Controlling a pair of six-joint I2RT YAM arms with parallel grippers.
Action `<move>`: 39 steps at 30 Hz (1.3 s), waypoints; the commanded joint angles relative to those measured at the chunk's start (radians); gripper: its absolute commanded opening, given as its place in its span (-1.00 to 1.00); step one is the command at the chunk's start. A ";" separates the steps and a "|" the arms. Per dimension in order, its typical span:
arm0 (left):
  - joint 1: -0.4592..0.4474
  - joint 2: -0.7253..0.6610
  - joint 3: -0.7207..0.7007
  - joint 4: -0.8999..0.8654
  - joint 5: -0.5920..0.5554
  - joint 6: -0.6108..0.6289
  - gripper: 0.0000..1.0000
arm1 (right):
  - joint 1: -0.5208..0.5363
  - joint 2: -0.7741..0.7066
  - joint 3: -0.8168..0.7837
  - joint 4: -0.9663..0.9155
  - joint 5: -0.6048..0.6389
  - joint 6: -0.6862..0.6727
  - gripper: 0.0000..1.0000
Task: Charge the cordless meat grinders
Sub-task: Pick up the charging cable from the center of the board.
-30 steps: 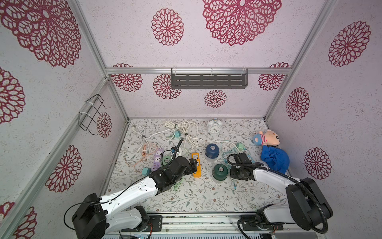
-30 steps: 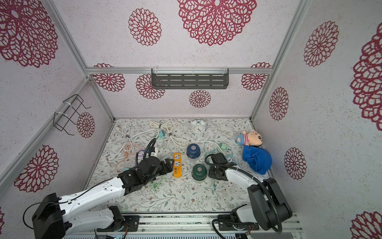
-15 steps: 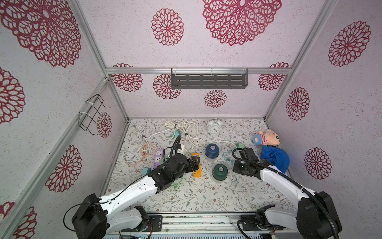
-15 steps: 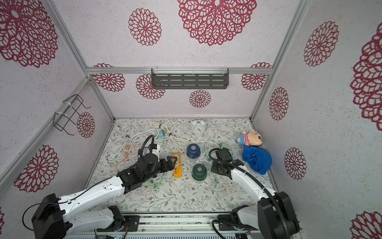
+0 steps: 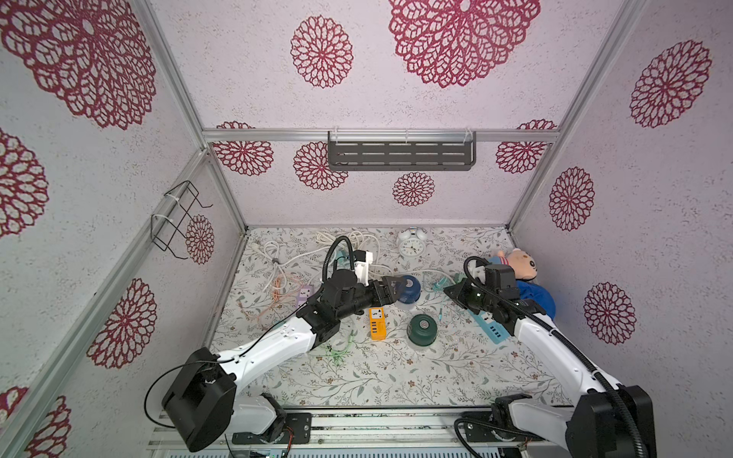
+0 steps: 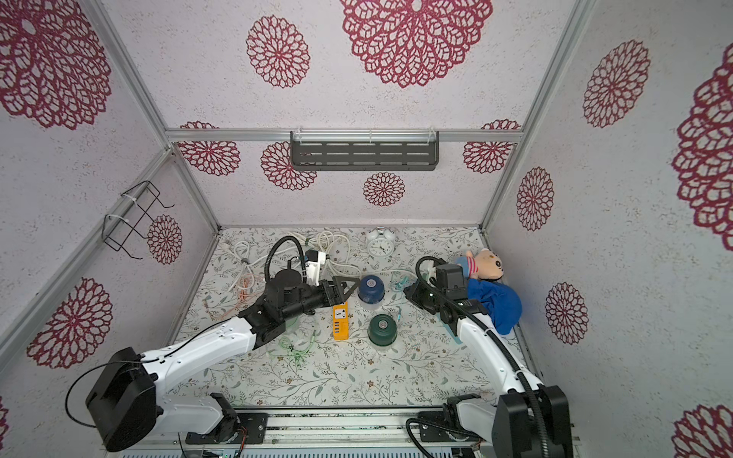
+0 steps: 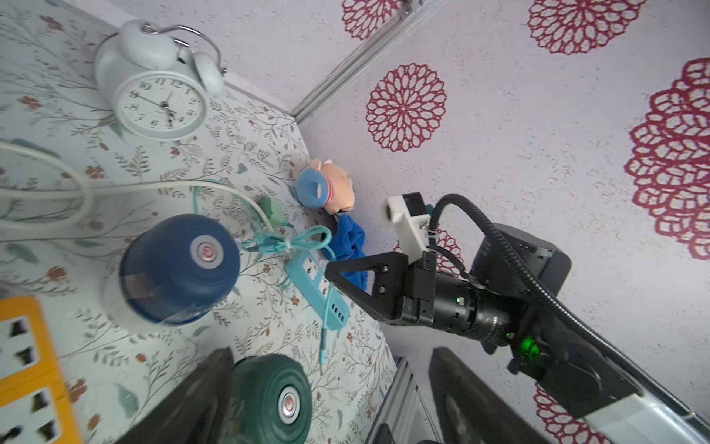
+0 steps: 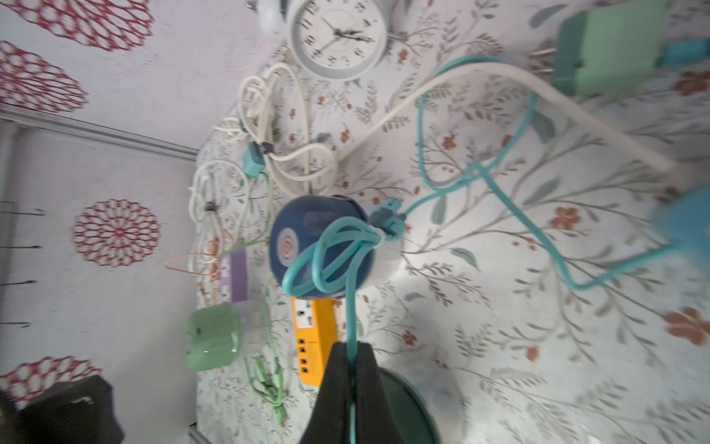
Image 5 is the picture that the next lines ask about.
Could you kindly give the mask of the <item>navy blue meat grinder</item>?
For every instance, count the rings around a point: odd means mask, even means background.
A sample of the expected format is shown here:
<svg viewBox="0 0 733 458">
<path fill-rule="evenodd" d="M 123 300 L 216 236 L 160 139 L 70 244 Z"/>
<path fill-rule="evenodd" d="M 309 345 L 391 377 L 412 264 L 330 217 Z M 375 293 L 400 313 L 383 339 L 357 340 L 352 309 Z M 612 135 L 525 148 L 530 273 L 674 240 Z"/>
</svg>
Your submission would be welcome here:
<svg viewBox="0 0 733 458">
<path fill-rule="evenodd" d="M 422 294 L 422 286 L 418 278 L 405 275 L 401 277 L 401 281 L 404 282 L 404 287 L 398 299 L 399 303 L 402 303 L 402 305 L 416 305 Z"/>
</svg>

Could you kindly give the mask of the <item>dark green meat grinder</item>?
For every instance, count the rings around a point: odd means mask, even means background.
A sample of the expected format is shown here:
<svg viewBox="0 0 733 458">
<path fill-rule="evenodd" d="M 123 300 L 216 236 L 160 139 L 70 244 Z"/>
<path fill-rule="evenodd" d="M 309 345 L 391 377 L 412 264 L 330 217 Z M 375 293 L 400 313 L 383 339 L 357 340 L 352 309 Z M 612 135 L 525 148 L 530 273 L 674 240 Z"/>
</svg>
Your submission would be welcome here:
<svg viewBox="0 0 733 458">
<path fill-rule="evenodd" d="M 417 347 L 429 347 L 432 345 L 438 332 L 436 320 L 428 314 L 414 315 L 408 323 L 408 340 Z"/>
</svg>

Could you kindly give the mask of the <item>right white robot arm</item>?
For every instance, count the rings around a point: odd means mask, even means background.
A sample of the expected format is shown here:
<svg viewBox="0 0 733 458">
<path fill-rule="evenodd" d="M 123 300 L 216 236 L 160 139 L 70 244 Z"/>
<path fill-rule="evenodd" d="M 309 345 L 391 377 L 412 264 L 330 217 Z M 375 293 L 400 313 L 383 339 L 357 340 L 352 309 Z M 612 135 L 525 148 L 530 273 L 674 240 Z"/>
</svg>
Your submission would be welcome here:
<svg viewBox="0 0 733 458">
<path fill-rule="evenodd" d="M 550 442 L 573 457 L 655 457 L 658 454 L 651 397 L 599 368 L 559 329 L 547 311 L 523 300 L 515 271 L 477 256 L 465 259 L 465 278 L 446 288 L 461 308 L 486 313 L 526 345 L 560 383 L 567 406 L 544 405 L 531 396 L 499 397 L 489 413 L 454 421 L 471 455 L 474 442 L 498 435 L 521 445 Z"/>
</svg>

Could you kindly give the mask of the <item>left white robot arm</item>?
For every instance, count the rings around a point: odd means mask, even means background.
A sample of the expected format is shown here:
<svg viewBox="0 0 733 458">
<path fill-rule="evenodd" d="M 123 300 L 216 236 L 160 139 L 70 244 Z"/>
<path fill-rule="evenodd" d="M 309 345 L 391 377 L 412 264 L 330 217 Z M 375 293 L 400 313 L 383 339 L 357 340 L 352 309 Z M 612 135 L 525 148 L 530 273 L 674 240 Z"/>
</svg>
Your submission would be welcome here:
<svg viewBox="0 0 733 458">
<path fill-rule="evenodd" d="M 308 353 L 340 330 L 343 319 L 396 303 L 406 288 L 401 277 L 362 284 L 340 269 L 281 324 L 258 339 L 219 354 L 203 347 L 177 366 L 161 401 L 189 452 L 201 452 L 223 435 L 249 433 L 265 442 L 286 435 L 286 412 L 273 396 L 249 396 L 247 387 L 269 370 Z"/>
</svg>

